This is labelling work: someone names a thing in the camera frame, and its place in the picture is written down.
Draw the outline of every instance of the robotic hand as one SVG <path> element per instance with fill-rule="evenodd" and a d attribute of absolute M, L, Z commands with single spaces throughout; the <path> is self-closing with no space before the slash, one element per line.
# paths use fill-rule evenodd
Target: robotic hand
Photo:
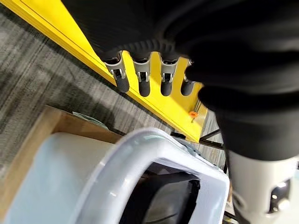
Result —
<path fill-rule="evenodd" d="M 274 223 L 298 165 L 298 0 L 62 2 L 124 92 L 121 50 L 138 63 L 152 51 L 166 64 L 192 59 L 185 76 L 216 114 L 238 221 Z"/>

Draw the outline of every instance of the black metal bar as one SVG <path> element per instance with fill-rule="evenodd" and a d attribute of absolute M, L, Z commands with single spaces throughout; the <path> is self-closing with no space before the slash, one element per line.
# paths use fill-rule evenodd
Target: black metal bar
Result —
<path fill-rule="evenodd" d="M 209 139 L 211 137 L 213 137 L 214 135 L 217 135 L 220 133 L 220 129 L 217 129 L 216 131 L 213 131 L 209 134 L 206 134 L 205 136 L 202 136 L 200 139 Z"/>
<path fill-rule="evenodd" d="M 229 217 L 229 218 L 232 218 L 232 219 L 236 220 L 235 216 L 233 214 L 230 214 L 228 211 L 224 211 L 224 215 Z"/>
<path fill-rule="evenodd" d="M 205 145 L 205 146 L 209 146 L 209 147 L 224 150 L 223 144 L 219 143 L 219 142 L 210 141 L 210 140 L 200 138 L 199 143 L 202 144 L 202 145 Z"/>
<path fill-rule="evenodd" d="M 223 172 L 226 174 L 228 172 L 228 166 L 226 164 L 226 161 L 224 163 L 224 168 L 223 168 Z"/>

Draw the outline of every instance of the metal bracket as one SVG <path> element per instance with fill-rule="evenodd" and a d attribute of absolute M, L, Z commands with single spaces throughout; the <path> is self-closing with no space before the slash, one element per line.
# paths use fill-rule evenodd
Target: metal bracket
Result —
<path fill-rule="evenodd" d="M 142 71 L 137 72 L 137 78 L 139 82 L 141 82 L 141 72 Z M 144 73 L 145 73 L 145 81 L 148 82 L 150 80 L 150 76 L 146 71 L 144 71 Z"/>
<path fill-rule="evenodd" d="M 148 61 L 144 63 L 135 62 L 133 60 L 133 65 L 135 68 L 135 73 L 137 75 L 138 81 L 141 82 L 141 74 L 145 73 L 145 81 L 148 82 L 150 80 L 150 57 Z"/>
<path fill-rule="evenodd" d="M 172 73 L 169 73 L 169 74 L 170 74 L 169 82 L 172 83 L 174 75 Z M 162 82 L 165 83 L 165 73 L 162 73 Z"/>
<path fill-rule="evenodd" d="M 114 79 L 117 80 L 120 77 L 122 79 L 126 78 L 126 67 L 120 55 L 120 60 L 116 64 L 108 64 L 104 62 L 106 67 L 108 68 L 111 75 L 113 75 Z"/>

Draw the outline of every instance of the cardboard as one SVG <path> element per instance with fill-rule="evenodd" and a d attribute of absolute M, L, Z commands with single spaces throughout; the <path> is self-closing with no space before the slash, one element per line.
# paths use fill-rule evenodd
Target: cardboard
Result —
<path fill-rule="evenodd" d="M 68 112 L 46 106 L 24 140 L 1 185 L 1 220 L 4 220 L 39 147 L 46 138 L 57 132 L 71 133 L 110 143 L 116 143 L 122 137 Z"/>

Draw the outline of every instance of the black object in bin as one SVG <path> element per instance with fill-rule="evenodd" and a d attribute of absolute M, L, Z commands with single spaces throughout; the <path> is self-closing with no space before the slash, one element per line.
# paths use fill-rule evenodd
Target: black object in bin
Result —
<path fill-rule="evenodd" d="M 199 179 L 185 172 L 150 176 L 134 188 L 120 224 L 187 224 L 199 189 Z"/>

